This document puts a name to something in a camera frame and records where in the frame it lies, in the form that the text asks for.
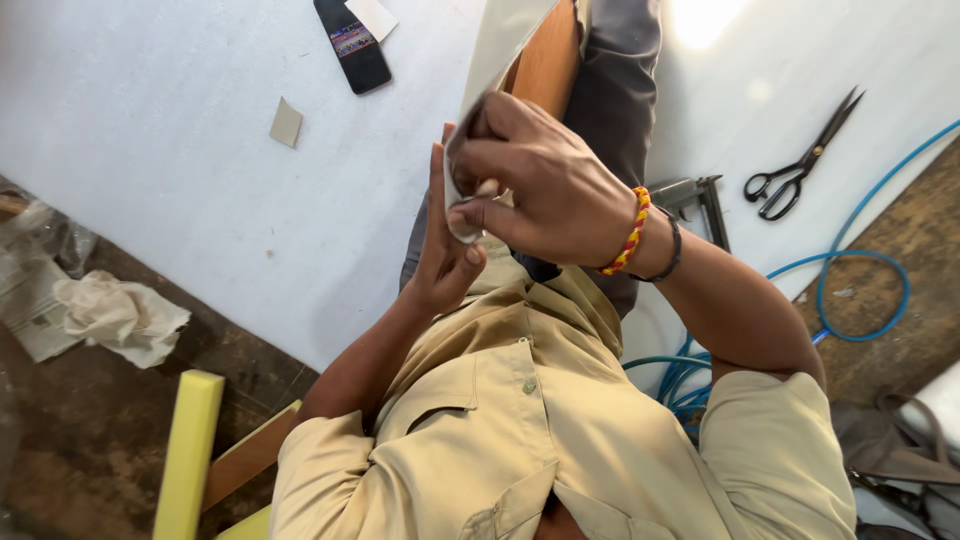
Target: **grey pants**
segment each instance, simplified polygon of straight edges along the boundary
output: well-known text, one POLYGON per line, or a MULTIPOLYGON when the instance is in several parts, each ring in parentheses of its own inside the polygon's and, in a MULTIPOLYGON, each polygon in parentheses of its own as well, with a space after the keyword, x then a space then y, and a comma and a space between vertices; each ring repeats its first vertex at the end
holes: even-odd
MULTIPOLYGON (((643 185, 657 85, 654 67, 660 54, 660 0, 593 0, 587 52, 570 94, 564 123, 583 138, 597 157, 627 187, 643 185)), ((426 233, 426 195, 410 233, 400 271, 400 289, 420 262, 426 233)), ((515 254, 538 280, 549 263, 515 254)), ((637 282, 626 274, 587 274, 623 319, 636 303, 637 282)))

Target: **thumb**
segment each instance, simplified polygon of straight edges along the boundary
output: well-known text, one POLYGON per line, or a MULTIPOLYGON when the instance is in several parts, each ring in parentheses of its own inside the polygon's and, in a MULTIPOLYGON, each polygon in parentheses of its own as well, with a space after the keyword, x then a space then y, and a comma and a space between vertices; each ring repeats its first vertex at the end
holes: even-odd
POLYGON ((463 296, 487 266, 487 250, 478 244, 467 246, 443 280, 443 294, 463 296))
POLYGON ((516 209, 493 199, 473 199, 450 209, 446 222, 451 228, 479 227, 490 231, 507 244, 511 244, 516 231, 525 221, 516 209))

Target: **shirt sleeve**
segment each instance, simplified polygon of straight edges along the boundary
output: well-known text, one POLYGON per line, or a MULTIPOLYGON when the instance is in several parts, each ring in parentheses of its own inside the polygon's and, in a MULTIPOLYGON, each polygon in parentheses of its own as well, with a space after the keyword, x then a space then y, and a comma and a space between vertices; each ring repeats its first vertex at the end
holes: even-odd
POLYGON ((312 418, 291 431, 277 459, 270 538, 332 538, 370 468, 372 450, 359 410, 339 418, 312 418))
POLYGON ((756 538, 855 538, 853 491, 827 396, 810 375, 721 378, 700 454, 756 538))

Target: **scissors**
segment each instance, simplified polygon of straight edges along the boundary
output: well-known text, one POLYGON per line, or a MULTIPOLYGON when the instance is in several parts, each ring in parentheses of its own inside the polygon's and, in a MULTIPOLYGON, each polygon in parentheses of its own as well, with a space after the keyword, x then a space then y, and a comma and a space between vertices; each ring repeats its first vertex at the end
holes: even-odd
POLYGON ((827 148, 830 140, 833 139, 834 135, 836 135, 837 131, 840 129, 840 126, 843 126, 843 123, 847 121, 847 117, 850 116, 850 113, 853 111, 853 108, 856 107, 856 104, 860 103, 860 98, 863 97, 864 92, 860 92, 860 95, 856 96, 856 99, 854 99, 851 103, 851 99, 853 98, 853 94, 855 92, 856 86, 854 86, 853 90, 847 94, 847 97, 844 98, 843 103, 840 104, 840 107, 837 108, 836 112, 830 118, 830 121, 827 123, 824 130, 820 132, 820 136, 817 137, 817 140, 813 141, 813 144, 811 144, 810 148, 804 152, 804 155, 799 161, 789 164, 772 173, 754 174, 754 176, 750 177, 750 180, 744 184, 743 196, 746 197, 751 203, 755 203, 760 198, 767 199, 767 202, 763 203, 763 206, 760 207, 760 210, 757 212, 760 214, 760 217, 767 221, 777 221, 788 211, 790 211, 795 204, 797 204, 797 200, 800 199, 800 182, 806 178, 806 175, 810 174, 810 169, 813 168, 813 165, 817 164, 817 160, 820 158, 820 155, 824 153, 824 149, 827 148), (800 174, 784 182, 777 189, 777 191, 774 192, 773 195, 767 198, 767 187, 770 186, 770 183, 774 179, 798 170, 801 171, 800 174), (762 185, 759 187, 759 189, 750 189, 751 185, 759 185, 761 183, 762 185), (790 201, 787 202, 780 211, 774 215, 770 215, 770 211, 778 205, 780 199, 783 198, 787 191, 791 190, 793 191, 793 196, 790 198, 790 201))

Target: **concrete floor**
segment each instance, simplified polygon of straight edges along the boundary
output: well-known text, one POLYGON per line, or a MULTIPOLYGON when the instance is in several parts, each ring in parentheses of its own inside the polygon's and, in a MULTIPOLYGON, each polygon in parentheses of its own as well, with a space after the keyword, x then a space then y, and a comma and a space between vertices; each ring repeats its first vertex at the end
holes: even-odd
MULTIPOLYGON (((903 320, 865 343, 828 337, 819 351, 832 399, 868 404, 881 388, 913 392, 960 357, 960 142, 954 143, 854 242, 906 267, 913 295, 903 320)), ((193 367, 227 377, 218 454, 302 397, 317 374, 224 317, 105 240, 88 269, 143 282, 193 312, 165 364, 139 370, 100 347, 76 347, 34 365, 0 329, 0 358, 11 373, 23 421, 8 505, 38 539, 146 539, 151 535, 178 374, 193 367)), ((900 295, 881 262, 841 259, 827 291, 838 329, 870 331, 900 295)), ((810 299, 799 304, 811 332, 821 328, 810 299)), ((227 497, 201 521, 210 538, 270 501, 276 466, 227 497)))

